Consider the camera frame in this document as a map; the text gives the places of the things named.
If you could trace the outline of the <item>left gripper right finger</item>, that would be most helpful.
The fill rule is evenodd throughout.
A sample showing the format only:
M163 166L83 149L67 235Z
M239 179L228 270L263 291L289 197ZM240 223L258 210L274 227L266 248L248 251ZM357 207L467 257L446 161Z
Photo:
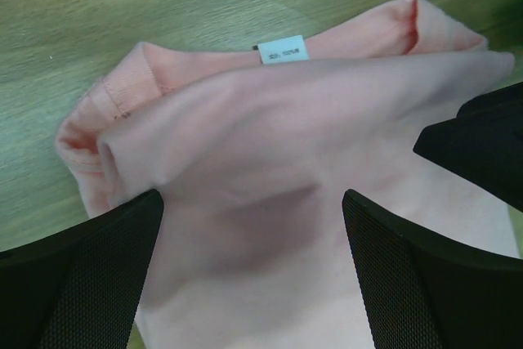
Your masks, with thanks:
M520 348L522 261L398 217L348 190L342 211L376 348Z

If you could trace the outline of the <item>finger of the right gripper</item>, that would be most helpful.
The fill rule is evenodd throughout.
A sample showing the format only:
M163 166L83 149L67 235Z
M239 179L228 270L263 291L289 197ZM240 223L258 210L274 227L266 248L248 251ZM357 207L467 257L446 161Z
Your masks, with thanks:
M425 127L413 152L522 210L522 83L477 96Z

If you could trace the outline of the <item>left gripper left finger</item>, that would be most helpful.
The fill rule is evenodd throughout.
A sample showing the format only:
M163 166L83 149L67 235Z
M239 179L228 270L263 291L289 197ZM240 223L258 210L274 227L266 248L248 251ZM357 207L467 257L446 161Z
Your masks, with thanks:
M125 348L163 217L150 190L1 253L3 348Z

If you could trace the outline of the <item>pink polo shirt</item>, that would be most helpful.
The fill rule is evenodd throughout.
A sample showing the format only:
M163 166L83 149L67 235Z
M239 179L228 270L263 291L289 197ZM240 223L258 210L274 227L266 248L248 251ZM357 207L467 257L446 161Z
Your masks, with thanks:
M507 206L413 152L497 87L514 56L426 0L393 0L301 40L305 61L139 43L61 124L90 217L165 203L136 324L148 348L370 348L342 214L355 189L490 252L518 254Z

